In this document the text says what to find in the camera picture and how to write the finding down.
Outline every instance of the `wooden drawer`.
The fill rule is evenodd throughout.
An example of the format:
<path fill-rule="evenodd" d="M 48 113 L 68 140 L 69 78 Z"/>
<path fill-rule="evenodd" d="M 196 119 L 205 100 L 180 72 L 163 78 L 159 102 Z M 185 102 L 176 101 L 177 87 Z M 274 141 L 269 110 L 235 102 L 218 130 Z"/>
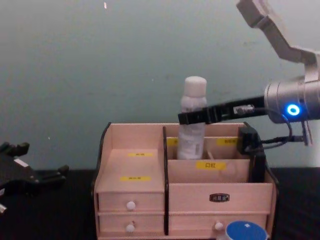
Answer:
<path fill-rule="evenodd" d="M 110 214 L 99 213 L 99 224 L 101 232 L 108 233 L 144 233 L 144 232 L 163 232 L 164 231 L 164 214 Z M 134 225 L 133 232 L 127 232 L 126 227 Z"/>
<path fill-rule="evenodd" d="M 269 214 L 272 183 L 171 183 L 170 212 L 251 212 Z M 228 194 L 228 201 L 210 201 L 212 194 Z"/>
<path fill-rule="evenodd" d="M 156 211 L 163 212 L 165 198 L 163 193 L 99 193 L 99 211 L 103 212 L 126 212 L 128 202 L 135 203 L 133 211 Z"/>
<path fill-rule="evenodd" d="M 172 236 L 187 235 L 196 239 L 212 239 L 223 232 L 227 225 L 234 221 L 249 221 L 266 228 L 267 215 L 170 215 L 169 232 Z M 223 224 L 221 230 L 216 230 L 216 223 Z"/>

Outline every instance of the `white bottle cap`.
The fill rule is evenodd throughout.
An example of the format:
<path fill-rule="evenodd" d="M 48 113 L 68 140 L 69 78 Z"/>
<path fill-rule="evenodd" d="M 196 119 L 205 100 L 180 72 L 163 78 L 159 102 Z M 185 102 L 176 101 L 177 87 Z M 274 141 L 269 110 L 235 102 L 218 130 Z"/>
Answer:
<path fill-rule="evenodd" d="M 206 96 L 207 80 L 200 76 L 189 76 L 184 81 L 184 96 L 203 98 Z"/>

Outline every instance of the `wooden organizer box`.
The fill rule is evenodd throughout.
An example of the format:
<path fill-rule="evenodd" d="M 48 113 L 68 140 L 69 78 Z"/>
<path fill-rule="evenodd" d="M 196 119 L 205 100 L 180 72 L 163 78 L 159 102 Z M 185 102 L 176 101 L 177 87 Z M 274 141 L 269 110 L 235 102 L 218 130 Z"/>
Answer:
<path fill-rule="evenodd" d="M 92 182 L 97 239 L 215 239 L 239 220 L 272 236 L 278 182 L 266 162 L 252 182 L 259 162 L 237 151 L 242 127 L 207 125 L 203 159 L 177 160 L 178 124 L 109 123 Z"/>

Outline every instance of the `yellow label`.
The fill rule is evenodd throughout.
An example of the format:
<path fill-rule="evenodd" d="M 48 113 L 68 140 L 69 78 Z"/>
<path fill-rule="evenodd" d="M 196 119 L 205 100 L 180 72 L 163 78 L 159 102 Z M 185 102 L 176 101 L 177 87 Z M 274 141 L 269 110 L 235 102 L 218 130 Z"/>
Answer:
<path fill-rule="evenodd" d="M 170 137 L 166 139 L 166 145 L 168 147 L 178 146 L 178 138 L 177 137 Z"/>
<path fill-rule="evenodd" d="M 218 161 L 196 161 L 195 167 L 197 169 L 225 170 L 227 168 L 227 164 L 225 162 Z"/>
<path fill-rule="evenodd" d="M 128 157 L 152 157 L 152 153 L 150 152 L 132 152 L 128 153 Z"/>
<path fill-rule="evenodd" d="M 218 138 L 216 140 L 216 144 L 219 146 L 237 145 L 237 142 L 238 142 L 237 137 Z"/>
<path fill-rule="evenodd" d="M 120 177 L 120 181 L 141 181 L 147 182 L 150 181 L 151 177 L 149 176 L 122 176 Z"/>

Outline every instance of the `drawer knob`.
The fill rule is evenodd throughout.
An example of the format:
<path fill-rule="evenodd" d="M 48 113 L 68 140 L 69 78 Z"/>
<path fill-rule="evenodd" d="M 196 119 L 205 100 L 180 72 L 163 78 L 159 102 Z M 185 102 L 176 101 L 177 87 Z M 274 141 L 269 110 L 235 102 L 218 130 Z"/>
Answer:
<path fill-rule="evenodd" d="M 215 225 L 214 225 L 214 228 L 215 228 L 215 230 L 217 230 L 217 231 L 221 231 L 221 230 L 224 229 L 224 225 L 223 225 L 221 222 L 217 221 L 217 222 L 215 223 Z"/>
<path fill-rule="evenodd" d="M 128 210 L 135 210 L 136 209 L 136 204 L 134 201 L 129 201 L 127 204 L 126 204 L 126 208 Z"/>
<path fill-rule="evenodd" d="M 130 223 L 125 227 L 127 233 L 133 233 L 136 230 L 134 223 Z"/>

